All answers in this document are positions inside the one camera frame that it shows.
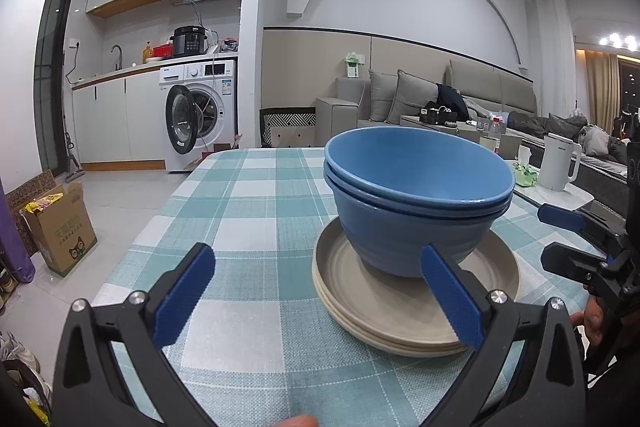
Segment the rice cooker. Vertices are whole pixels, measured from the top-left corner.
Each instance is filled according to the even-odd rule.
[[[174,42],[173,57],[191,57],[204,55],[206,46],[205,29],[202,26],[182,26],[174,31],[171,40]]]

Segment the washing machine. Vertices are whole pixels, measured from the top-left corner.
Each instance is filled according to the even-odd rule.
[[[160,71],[161,110],[166,122],[166,170],[186,171],[214,144],[236,136],[236,62],[205,60]]]

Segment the tile floor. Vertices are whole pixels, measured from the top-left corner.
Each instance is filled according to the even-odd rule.
[[[185,179],[186,174],[164,171],[88,172],[78,178],[98,244],[65,278],[35,254],[33,282],[18,286],[0,317],[0,330],[12,331],[36,354],[48,382],[69,304],[79,297],[94,299],[129,245]]]

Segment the red container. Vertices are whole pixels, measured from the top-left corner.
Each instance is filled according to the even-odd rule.
[[[172,44],[163,44],[154,48],[154,57],[171,57],[174,46]]]

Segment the faucet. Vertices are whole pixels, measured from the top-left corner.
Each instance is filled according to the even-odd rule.
[[[111,48],[111,53],[113,53],[114,49],[116,48],[120,51],[120,56],[118,57],[118,66],[116,67],[116,71],[118,71],[122,69],[122,48],[119,45],[114,44],[113,48]]]

